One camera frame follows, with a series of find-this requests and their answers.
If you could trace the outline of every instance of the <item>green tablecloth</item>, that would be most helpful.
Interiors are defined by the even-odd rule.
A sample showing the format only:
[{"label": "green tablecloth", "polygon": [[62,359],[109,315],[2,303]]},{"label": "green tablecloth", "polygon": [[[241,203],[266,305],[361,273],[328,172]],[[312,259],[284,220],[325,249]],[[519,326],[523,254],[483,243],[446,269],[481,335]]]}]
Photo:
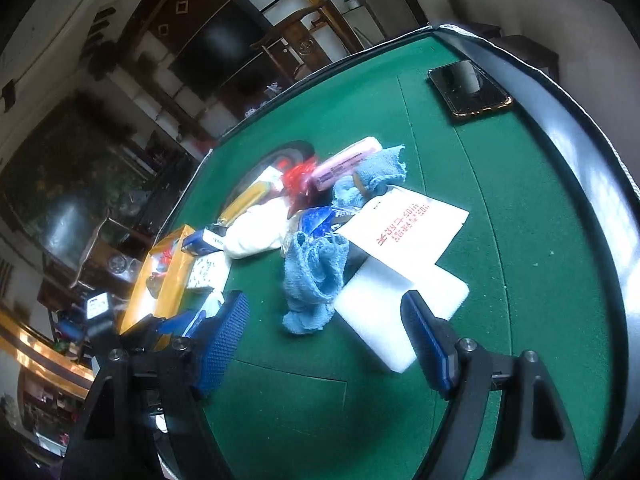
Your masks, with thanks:
[{"label": "green tablecloth", "polygon": [[[468,283],[453,317],[490,351],[535,349],[567,408],[591,471],[610,402],[612,349],[603,277],[568,191],[513,108],[453,125],[429,68],[457,60],[428,37],[353,66],[276,108],[216,150],[175,222],[213,221],[264,154],[308,140],[321,158],[365,136],[404,144],[406,187],[469,218],[438,261]],[[287,335],[278,251],[234,262],[251,318],[225,380],[204,404],[238,479],[409,479],[445,404],[414,363],[381,362],[336,315],[314,335]],[[491,394],[468,478],[482,475],[497,418]]]}]

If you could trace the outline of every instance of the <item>screw head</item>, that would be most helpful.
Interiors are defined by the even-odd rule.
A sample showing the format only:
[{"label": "screw head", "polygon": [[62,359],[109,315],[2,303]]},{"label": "screw head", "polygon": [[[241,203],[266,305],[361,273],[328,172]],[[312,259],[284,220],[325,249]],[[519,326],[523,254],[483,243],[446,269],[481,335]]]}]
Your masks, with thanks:
[{"label": "screw head", "polygon": [[533,350],[525,350],[522,355],[524,355],[524,358],[530,363],[535,363],[538,360],[538,354],[536,354]]},{"label": "screw head", "polygon": [[478,343],[476,343],[473,339],[468,337],[463,337],[460,341],[460,348],[466,350],[467,352],[473,352],[476,348],[478,348]]},{"label": "screw head", "polygon": [[124,350],[122,348],[114,348],[109,352],[109,361],[119,361],[124,357]]},{"label": "screw head", "polygon": [[171,346],[174,350],[183,351],[187,349],[188,341],[183,337],[179,337],[177,339],[174,339],[174,341],[171,343]]}]

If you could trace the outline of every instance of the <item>black smartphone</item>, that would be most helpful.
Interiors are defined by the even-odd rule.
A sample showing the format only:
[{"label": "black smartphone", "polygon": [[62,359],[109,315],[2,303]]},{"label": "black smartphone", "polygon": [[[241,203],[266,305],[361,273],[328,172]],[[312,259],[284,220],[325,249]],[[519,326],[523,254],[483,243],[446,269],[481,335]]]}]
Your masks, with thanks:
[{"label": "black smartphone", "polygon": [[498,110],[513,102],[497,83],[469,60],[432,68],[428,77],[457,119]]}]

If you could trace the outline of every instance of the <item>open box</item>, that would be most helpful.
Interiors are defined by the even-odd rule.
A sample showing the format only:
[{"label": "open box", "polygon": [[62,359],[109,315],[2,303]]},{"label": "open box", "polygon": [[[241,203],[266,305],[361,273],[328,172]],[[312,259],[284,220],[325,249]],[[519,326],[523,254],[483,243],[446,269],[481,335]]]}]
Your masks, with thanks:
[{"label": "open box", "polygon": [[[129,305],[122,317],[120,333],[131,328],[148,314],[169,318],[178,313],[180,300],[182,299],[194,259],[193,256],[183,253],[180,249],[185,237],[194,231],[192,227],[184,225],[160,240],[148,252],[136,280],[136,285],[133,287]],[[146,279],[156,270],[160,254],[170,249],[176,240],[177,244],[171,263],[169,263],[166,276],[162,282],[158,299],[155,300],[149,293],[148,288],[146,288]]]}]

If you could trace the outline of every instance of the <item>crumpled blue cloth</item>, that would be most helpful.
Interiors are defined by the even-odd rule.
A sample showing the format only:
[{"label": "crumpled blue cloth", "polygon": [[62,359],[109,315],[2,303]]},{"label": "crumpled blue cloth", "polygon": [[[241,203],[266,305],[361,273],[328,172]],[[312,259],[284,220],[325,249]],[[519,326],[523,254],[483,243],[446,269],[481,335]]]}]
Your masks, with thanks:
[{"label": "crumpled blue cloth", "polygon": [[292,334],[322,330],[334,316],[332,301],[344,286],[342,274],[349,242],[331,233],[312,239],[302,231],[293,235],[284,259],[284,293],[289,312],[282,324]]},{"label": "crumpled blue cloth", "polygon": [[402,150],[404,144],[374,153],[356,168],[362,186],[371,196],[384,195],[387,185],[396,186],[404,182],[406,164],[399,160]]},{"label": "crumpled blue cloth", "polygon": [[339,178],[334,184],[334,199],[336,207],[362,207],[366,200],[353,183],[351,175]]}]

